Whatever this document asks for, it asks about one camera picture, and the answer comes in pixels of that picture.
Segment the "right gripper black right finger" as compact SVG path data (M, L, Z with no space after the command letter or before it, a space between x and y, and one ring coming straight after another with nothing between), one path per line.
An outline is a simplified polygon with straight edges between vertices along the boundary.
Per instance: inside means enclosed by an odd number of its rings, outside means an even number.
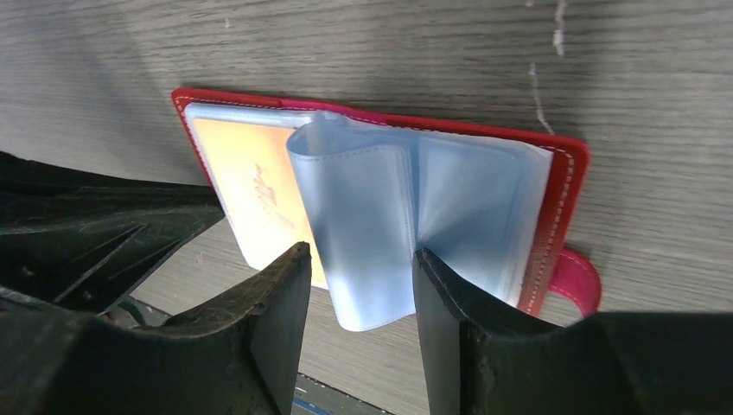
M600 312L561 327L413 257L433 414L729 414L729 313Z

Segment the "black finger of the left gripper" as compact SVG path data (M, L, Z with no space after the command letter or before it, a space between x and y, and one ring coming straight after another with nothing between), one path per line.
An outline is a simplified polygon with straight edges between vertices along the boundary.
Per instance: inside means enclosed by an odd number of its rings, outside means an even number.
M1 308L106 313L224 217L208 186L1 155Z

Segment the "red leather card holder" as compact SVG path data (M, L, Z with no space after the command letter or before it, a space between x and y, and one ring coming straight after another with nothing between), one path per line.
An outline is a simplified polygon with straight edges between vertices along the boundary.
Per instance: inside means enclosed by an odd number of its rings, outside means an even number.
M414 313L420 248L531 316L551 291L598 310L595 267L564 245L590 164L580 140L186 87L171 98L210 183L193 119L295 130L286 150L346 330Z

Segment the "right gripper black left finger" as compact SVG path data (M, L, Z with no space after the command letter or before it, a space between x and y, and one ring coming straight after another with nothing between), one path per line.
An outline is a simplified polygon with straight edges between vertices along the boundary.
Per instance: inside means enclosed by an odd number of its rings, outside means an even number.
M309 306L298 242L158 327L91 314L1 316L4 414L288 414Z

